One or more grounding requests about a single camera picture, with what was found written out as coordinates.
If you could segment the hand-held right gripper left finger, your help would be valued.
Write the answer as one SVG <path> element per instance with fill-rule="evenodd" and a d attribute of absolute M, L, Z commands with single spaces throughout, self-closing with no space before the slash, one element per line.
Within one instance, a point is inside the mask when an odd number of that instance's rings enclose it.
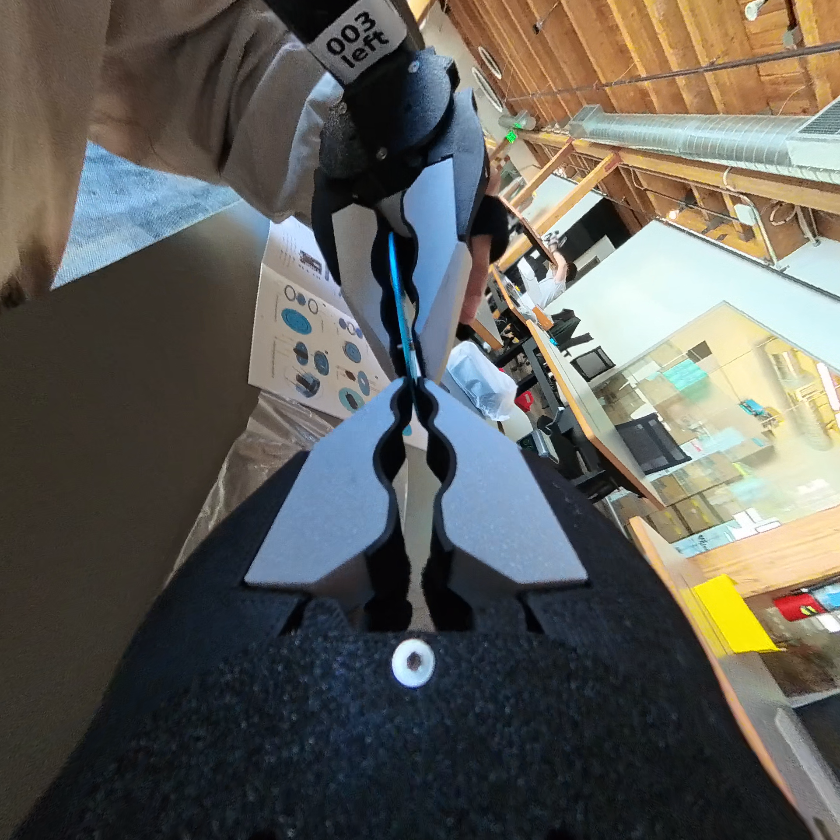
<path fill-rule="evenodd" d="M 259 546 L 250 587 L 326 597 L 368 617 L 410 617 L 411 563 L 394 480 L 411 420 L 396 380 L 308 453 Z"/>

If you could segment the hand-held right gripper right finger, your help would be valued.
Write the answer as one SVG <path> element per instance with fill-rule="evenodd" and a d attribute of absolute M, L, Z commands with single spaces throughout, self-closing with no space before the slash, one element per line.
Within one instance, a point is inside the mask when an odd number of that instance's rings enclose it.
<path fill-rule="evenodd" d="M 520 594 L 589 576 L 522 450 L 429 380 L 418 383 L 439 482 L 428 569 L 454 594 Z"/>

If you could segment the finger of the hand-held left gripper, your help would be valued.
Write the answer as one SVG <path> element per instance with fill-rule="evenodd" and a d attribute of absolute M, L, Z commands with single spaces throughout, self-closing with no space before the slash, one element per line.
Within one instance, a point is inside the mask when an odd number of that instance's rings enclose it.
<path fill-rule="evenodd" d="M 332 215 L 332 231 L 343 297 L 383 372 L 403 377 L 388 248 L 393 228 L 378 210 L 353 203 Z"/>
<path fill-rule="evenodd" d="M 440 383 L 455 342 L 471 257 L 459 239 L 452 160 L 424 169 L 402 198 L 402 215 L 413 233 L 416 293 L 413 332 L 424 376 Z"/>

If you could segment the blue round metal plate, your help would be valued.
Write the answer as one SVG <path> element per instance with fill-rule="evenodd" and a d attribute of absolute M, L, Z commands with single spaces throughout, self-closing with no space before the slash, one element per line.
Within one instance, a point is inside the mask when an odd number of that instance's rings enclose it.
<path fill-rule="evenodd" d="M 407 308 L 410 300 L 403 284 L 402 270 L 400 267 L 397 247 L 397 235 L 393 231 L 390 231 L 387 236 L 386 253 L 399 333 L 397 349 L 399 349 L 402 354 L 406 378 L 413 396 L 413 401 L 415 402 L 417 386 L 422 378 L 423 372 L 416 347 L 413 322 L 410 320 L 410 313 Z"/>

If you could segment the long wooden edged desk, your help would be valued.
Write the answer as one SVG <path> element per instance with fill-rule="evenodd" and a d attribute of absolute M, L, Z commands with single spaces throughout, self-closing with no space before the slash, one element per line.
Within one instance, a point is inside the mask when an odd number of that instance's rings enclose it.
<path fill-rule="evenodd" d="M 508 309 L 528 331 L 521 344 L 522 351 L 552 411 L 561 410 L 562 419 L 570 426 L 574 444 L 587 469 L 606 473 L 615 487 L 647 499 L 655 510 L 664 510 L 664 501 L 644 475 L 592 389 L 551 343 L 550 335 L 543 328 L 550 323 L 549 317 L 534 311 L 519 311 L 495 266 L 490 268 L 488 279 L 492 290 L 501 294 Z"/>

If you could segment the person's left hand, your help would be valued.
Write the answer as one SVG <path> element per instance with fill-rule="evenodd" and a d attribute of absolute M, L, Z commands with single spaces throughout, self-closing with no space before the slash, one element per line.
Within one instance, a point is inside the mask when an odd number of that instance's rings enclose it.
<path fill-rule="evenodd" d="M 470 325 L 476 319 L 487 287 L 491 245 L 492 239 L 488 234 L 475 236 L 469 241 L 471 265 L 464 300 L 458 316 L 459 324 Z"/>

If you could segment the clear plastic bag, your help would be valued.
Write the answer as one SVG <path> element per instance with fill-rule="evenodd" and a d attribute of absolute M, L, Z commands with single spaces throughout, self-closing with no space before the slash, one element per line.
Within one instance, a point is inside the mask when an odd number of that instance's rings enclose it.
<path fill-rule="evenodd" d="M 167 582 L 222 520 L 295 454 L 309 451 L 339 424 L 339 419 L 286 397 L 259 392 L 245 429 L 228 450 Z"/>

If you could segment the assembly guide booklet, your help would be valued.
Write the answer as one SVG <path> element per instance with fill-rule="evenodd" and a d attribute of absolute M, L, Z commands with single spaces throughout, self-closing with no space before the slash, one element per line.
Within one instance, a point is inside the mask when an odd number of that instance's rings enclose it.
<path fill-rule="evenodd" d="M 343 420 L 391 381 L 343 300 L 310 228 L 294 217 L 270 224 L 248 383 Z"/>

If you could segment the white plastic bag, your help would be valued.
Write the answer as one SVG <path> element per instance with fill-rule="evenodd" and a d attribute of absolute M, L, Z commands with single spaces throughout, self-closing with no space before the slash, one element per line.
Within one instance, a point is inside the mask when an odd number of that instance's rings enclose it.
<path fill-rule="evenodd" d="M 488 421 L 506 422 L 516 407 L 518 384 L 498 369 L 475 343 L 457 343 L 450 351 L 447 373 Z"/>

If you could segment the yellow storage bin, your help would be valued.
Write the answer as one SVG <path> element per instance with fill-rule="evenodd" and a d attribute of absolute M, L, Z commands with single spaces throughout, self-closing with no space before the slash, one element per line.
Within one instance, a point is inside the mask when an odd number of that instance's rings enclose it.
<path fill-rule="evenodd" d="M 720 574 L 693 586 L 691 590 L 733 654 L 773 654 L 781 651 L 747 606 L 729 575 Z"/>

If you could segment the wooden beam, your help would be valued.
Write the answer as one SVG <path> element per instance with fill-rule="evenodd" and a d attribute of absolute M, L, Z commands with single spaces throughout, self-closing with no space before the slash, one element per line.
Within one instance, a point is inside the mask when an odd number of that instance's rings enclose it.
<path fill-rule="evenodd" d="M 704 580 L 725 574 L 744 598 L 797 590 L 839 574 L 839 507 L 689 559 Z"/>

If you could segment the silver ventilation duct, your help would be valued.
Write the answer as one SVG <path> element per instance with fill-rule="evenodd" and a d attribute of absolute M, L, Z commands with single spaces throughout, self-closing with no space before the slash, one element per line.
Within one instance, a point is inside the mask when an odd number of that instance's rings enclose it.
<path fill-rule="evenodd" d="M 566 129 L 577 140 L 837 185 L 838 122 L 830 132 L 813 130 L 830 113 L 826 109 L 814 118 L 611 113 L 591 105 Z"/>

